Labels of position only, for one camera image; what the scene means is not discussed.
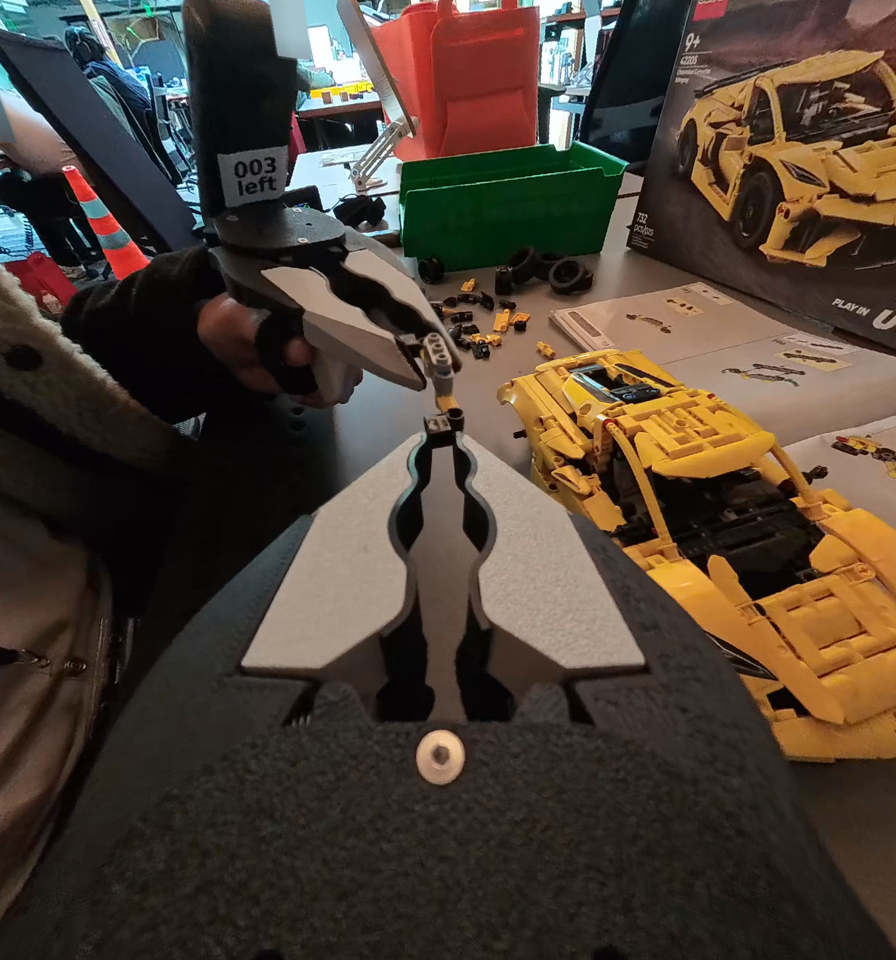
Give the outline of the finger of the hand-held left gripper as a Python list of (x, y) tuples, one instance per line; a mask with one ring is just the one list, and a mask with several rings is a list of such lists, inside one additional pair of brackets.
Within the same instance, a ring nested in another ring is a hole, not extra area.
[(317, 390), (351, 392), (354, 369), (409, 390), (427, 389), (427, 378), (407, 356), (401, 338), (338, 298), (320, 273), (266, 269), (261, 275), (283, 300), (291, 299), (302, 309), (303, 336), (317, 353), (313, 365)]
[(346, 256), (338, 269), (338, 296), (358, 307), (373, 325), (389, 332), (418, 370), (425, 339), (435, 333), (444, 342), (451, 371), (461, 371), (461, 355), (444, 322), (417, 282), (380, 245), (346, 246)]

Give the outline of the black monitor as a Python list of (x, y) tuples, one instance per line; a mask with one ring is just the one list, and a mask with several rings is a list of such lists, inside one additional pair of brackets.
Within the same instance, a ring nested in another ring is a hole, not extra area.
[(595, 72), (579, 140), (644, 174), (692, 1), (622, 1)]

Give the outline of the black slanted panel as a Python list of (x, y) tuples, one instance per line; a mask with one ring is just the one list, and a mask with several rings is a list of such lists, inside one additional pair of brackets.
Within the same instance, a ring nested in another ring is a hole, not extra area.
[(158, 254), (195, 243), (189, 207), (61, 42), (0, 29), (0, 65), (69, 145), (86, 180), (136, 243)]

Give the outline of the toy car box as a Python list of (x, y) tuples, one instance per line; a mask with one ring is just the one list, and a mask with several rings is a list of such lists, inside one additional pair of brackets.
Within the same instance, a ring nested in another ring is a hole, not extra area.
[(628, 246), (896, 350), (896, 2), (694, 2)]

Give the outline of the open instruction booklet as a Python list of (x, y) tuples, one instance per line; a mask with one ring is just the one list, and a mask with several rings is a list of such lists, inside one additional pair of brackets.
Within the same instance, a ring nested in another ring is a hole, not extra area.
[(550, 320), (584, 350), (639, 350), (708, 388), (896, 526), (896, 357), (788, 327), (703, 282), (555, 308)]

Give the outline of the grey desk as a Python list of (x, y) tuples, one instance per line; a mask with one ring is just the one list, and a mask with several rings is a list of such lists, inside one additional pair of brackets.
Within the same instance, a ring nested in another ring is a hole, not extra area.
[[(694, 273), (627, 248), (642, 182), (639, 175), (623, 175), (602, 252), (585, 258), (594, 264), (596, 276), (593, 290), (580, 298), (583, 304), (701, 281)], [(514, 340), (493, 359), (465, 361), (457, 396), (473, 439), (526, 475), (526, 441), (512, 437), (519, 426), (517, 418), (497, 402), (496, 392), (502, 382), (527, 372), (542, 358), (534, 341), (525, 342), (527, 335), (516, 335)], [(167, 574), (164, 566), (142, 624), (152, 644), (170, 640), (240, 571), (224, 580), (194, 579)], [(810, 819), (838, 868), (896, 945), (896, 760), (798, 763), (791, 770)]]

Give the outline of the yellow toy brick car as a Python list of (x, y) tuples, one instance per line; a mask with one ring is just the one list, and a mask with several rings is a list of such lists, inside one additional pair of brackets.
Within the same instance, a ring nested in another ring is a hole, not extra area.
[(896, 530), (638, 350), (505, 382), (531, 480), (705, 631), (790, 760), (896, 759)]

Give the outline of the red plastic bin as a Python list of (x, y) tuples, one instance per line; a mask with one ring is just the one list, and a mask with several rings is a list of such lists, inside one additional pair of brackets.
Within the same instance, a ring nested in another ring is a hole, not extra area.
[(540, 18), (536, 6), (502, 1), (461, 11), (421, 2), (372, 29), (414, 136), (395, 150), (402, 162), (534, 146)]

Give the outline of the orange traffic cone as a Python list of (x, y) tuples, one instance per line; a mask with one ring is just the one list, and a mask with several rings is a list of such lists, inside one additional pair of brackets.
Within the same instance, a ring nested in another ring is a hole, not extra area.
[(106, 208), (82, 173), (73, 165), (64, 166), (62, 173), (92, 228), (114, 277), (122, 281), (145, 268), (149, 263), (148, 257)]

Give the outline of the pile of yellow black brick pieces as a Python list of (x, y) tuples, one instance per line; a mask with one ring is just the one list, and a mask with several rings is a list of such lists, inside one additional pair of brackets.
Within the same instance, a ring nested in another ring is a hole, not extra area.
[(476, 278), (462, 282), (450, 294), (434, 294), (429, 304), (446, 325), (450, 340), (475, 358), (488, 358), (508, 335), (526, 334), (533, 315), (505, 294), (493, 294)]

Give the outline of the wooden book stand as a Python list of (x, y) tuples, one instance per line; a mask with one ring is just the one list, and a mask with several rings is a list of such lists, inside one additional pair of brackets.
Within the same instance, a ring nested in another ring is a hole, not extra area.
[(355, 191), (359, 195), (365, 195), (382, 184), (382, 181), (376, 178), (382, 163), (393, 156), (395, 148), (405, 138), (415, 138), (418, 135), (420, 121), (411, 116), (405, 106), (358, 2), (338, 1), (336, 7), (388, 117), (383, 132), (351, 167), (351, 180)]

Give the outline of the person's left hand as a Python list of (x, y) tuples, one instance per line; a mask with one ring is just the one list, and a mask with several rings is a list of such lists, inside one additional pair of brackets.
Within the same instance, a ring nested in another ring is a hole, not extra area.
[[(257, 331), (269, 315), (268, 310), (248, 307), (228, 294), (219, 294), (209, 299), (199, 310), (198, 338), (214, 358), (235, 376), (241, 386), (252, 392), (268, 397), (284, 394), (292, 402), (312, 409), (330, 409), (339, 403), (346, 403), (363, 378), (360, 369), (356, 369), (352, 374), (353, 386), (347, 398), (341, 401), (325, 400), (319, 391), (302, 395), (286, 393), (278, 385), (271, 373), (262, 366), (255, 345)], [(310, 366), (315, 357), (316, 350), (303, 337), (295, 337), (283, 347), (283, 360), (291, 367)]]

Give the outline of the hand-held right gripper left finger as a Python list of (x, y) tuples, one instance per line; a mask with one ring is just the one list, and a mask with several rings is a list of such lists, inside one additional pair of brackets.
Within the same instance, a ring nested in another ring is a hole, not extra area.
[(358, 693), (374, 714), (426, 711), (426, 639), (410, 550), (423, 528), (414, 434), (310, 521), (241, 670)]

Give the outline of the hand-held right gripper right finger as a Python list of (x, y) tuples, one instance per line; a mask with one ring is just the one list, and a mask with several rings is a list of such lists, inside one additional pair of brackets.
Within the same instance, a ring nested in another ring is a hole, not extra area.
[(477, 441), (455, 442), (476, 551), (455, 673), (467, 714), (513, 714), (537, 685), (636, 675), (646, 656), (563, 506)]

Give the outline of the small black brick connector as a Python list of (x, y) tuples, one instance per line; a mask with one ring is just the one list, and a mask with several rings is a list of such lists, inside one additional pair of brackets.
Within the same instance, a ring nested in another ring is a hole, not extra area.
[(456, 447), (459, 434), (465, 426), (464, 411), (460, 407), (450, 407), (446, 411), (435, 411), (423, 418), (425, 444), (432, 450)]

